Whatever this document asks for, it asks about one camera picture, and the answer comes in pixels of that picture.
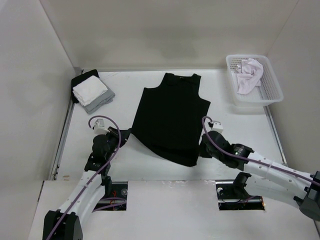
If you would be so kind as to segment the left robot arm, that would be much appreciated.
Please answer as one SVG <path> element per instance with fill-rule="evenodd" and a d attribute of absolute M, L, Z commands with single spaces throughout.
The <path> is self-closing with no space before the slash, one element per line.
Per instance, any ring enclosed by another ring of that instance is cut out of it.
<path fill-rule="evenodd" d="M 113 183 L 108 173 L 111 160 L 130 134 L 130 129 L 109 127 L 104 134 L 93 138 L 92 152 L 76 187 L 57 210 L 45 215 L 42 239 L 81 240 L 83 226 L 91 213 L 126 205 L 125 197 L 112 193 Z"/>

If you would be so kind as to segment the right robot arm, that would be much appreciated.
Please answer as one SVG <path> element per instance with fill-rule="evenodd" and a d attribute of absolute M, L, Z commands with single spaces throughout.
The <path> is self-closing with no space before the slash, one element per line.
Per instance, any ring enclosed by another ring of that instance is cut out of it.
<path fill-rule="evenodd" d="M 255 197 L 267 197 L 320 220 L 320 173 L 301 172 L 267 159 L 242 144 L 230 144 L 219 132 L 202 135 L 200 156 L 215 158 L 239 170 L 232 183 L 217 187 L 218 199 L 240 205 Z"/>

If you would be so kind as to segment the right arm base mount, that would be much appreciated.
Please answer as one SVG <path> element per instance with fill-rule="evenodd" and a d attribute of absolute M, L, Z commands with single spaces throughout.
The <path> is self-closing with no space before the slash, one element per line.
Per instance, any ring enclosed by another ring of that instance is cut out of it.
<path fill-rule="evenodd" d="M 218 209 L 220 211 L 265 210 L 261 196 L 249 195 L 245 191 L 249 173 L 240 172 L 234 180 L 218 180 L 215 182 Z"/>

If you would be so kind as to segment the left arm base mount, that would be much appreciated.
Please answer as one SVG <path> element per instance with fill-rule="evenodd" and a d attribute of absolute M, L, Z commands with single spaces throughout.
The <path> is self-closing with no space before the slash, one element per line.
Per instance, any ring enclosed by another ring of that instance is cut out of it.
<path fill-rule="evenodd" d="M 126 211 L 128 198 L 128 182 L 113 182 L 109 190 L 99 200 L 94 210 L 98 211 Z"/>

